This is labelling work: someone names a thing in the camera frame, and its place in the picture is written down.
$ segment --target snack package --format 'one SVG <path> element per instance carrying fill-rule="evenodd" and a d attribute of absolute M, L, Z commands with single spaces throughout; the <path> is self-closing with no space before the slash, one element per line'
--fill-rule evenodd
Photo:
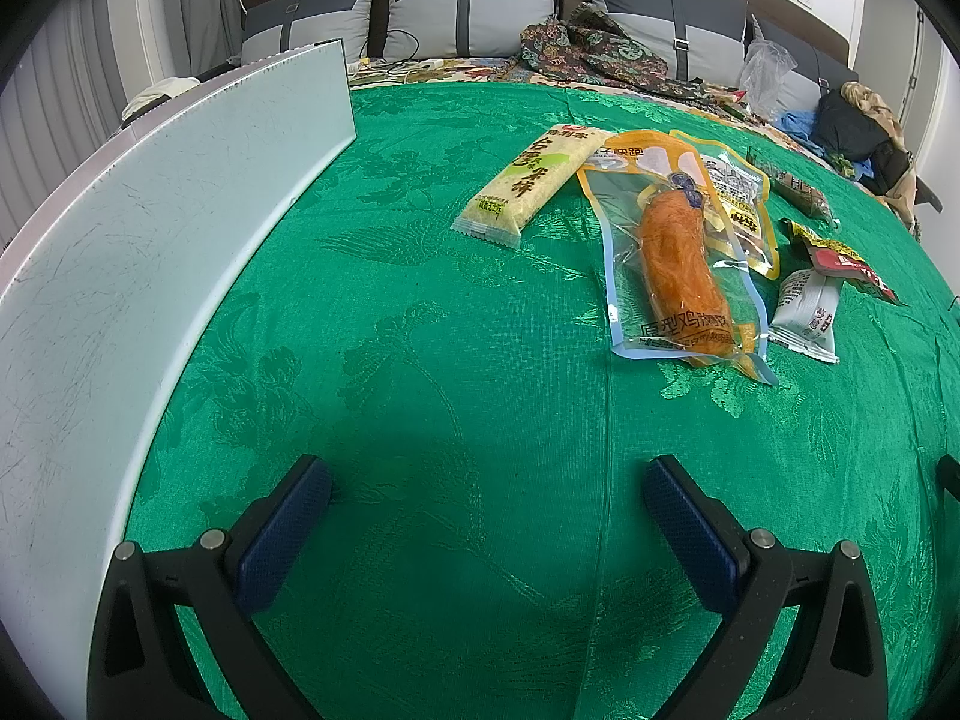
<path fill-rule="evenodd" d="M 766 173 L 773 184 L 774 191 L 805 217 L 825 221 L 834 229 L 840 226 L 840 221 L 834 217 L 833 209 L 830 208 L 822 191 L 800 181 L 792 173 L 781 170 L 755 151 L 747 152 L 747 161 L 757 170 Z"/>
<path fill-rule="evenodd" d="M 769 279 L 778 278 L 776 235 L 766 208 L 770 196 L 770 180 L 766 173 L 757 170 L 724 143 L 703 141 L 678 129 L 671 131 L 670 135 L 690 143 L 700 153 L 750 267 Z M 707 204 L 704 217 L 707 220 L 707 245 L 733 257 L 722 215 Z"/>
<path fill-rule="evenodd" d="M 786 234 L 791 240 L 802 241 L 806 245 L 806 253 L 810 255 L 810 262 L 818 274 L 836 276 L 853 284 L 862 293 L 874 298 L 893 303 L 895 306 L 905 305 L 896 296 L 883 279 L 877 275 L 866 260 L 859 254 L 831 238 L 821 238 L 809 227 L 804 227 L 789 218 L 782 218 Z"/>
<path fill-rule="evenodd" d="M 451 230 L 517 248 L 520 232 L 610 134 L 555 124 L 469 199 Z"/>
<path fill-rule="evenodd" d="M 629 359 L 730 362 L 776 384 L 767 316 L 746 256 L 693 146 L 662 132 L 608 138 L 577 173 L 603 235 L 611 349 Z M 704 246 L 704 209 L 734 258 Z"/>
<path fill-rule="evenodd" d="M 843 279 L 795 271 L 784 279 L 770 322 L 770 338 L 800 354 L 823 362 L 838 362 L 833 351 L 833 318 Z"/>

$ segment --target red snack package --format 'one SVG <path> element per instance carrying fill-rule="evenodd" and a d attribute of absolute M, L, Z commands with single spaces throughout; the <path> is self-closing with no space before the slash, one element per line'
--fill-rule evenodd
<path fill-rule="evenodd" d="M 867 265 L 866 260 L 851 247 L 831 238 L 821 238 L 813 230 L 789 218 L 783 218 L 781 221 L 791 240 L 799 239 L 806 245 L 810 262 L 813 263 L 813 269 L 818 274 L 845 279 L 862 293 L 893 303 L 895 306 L 905 305 L 896 296 L 894 290 L 884 284 L 877 272 Z"/>

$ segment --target gray curtain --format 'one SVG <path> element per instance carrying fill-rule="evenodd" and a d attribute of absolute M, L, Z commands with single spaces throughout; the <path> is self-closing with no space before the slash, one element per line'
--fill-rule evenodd
<path fill-rule="evenodd" d="M 0 94 L 0 247 L 120 125 L 107 0 L 61 0 Z"/>
<path fill-rule="evenodd" d="M 186 37 L 185 76 L 240 53 L 240 0 L 179 0 L 179 13 Z"/>

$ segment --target white snack package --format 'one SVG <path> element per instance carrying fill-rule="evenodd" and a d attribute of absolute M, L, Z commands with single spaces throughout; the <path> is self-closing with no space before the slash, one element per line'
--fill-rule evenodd
<path fill-rule="evenodd" d="M 839 362 L 833 350 L 833 318 L 843 279 L 817 271 L 795 271 L 781 285 L 770 338 L 822 362 Z"/>

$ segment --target pillow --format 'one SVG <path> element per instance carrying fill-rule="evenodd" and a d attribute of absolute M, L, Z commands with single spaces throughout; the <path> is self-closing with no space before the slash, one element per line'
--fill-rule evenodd
<path fill-rule="evenodd" d="M 782 111 L 816 111 L 820 98 L 830 89 L 839 89 L 847 81 L 859 79 L 846 65 L 774 23 L 765 19 L 754 21 L 752 37 L 779 43 L 797 60 L 797 66 L 787 74 L 784 85 L 776 95 L 776 104 Z"/>
<path fill-rule="evenodd" d="M 356 62 L 367 45 L 372 0 L 270 0 L 247 11 L 243 64 L 340 38 L 344 59 Z"/>
<path fill-rule="evenodd" d="M 383 58 L 512 56 L 520 31 L 554 13 L 554 0 L 390 0 Z"/>
<path fill-rule="evenodd" d="M 744 0 L 593 0 L 679 81 L 736 86 L 743 69 Z"/>

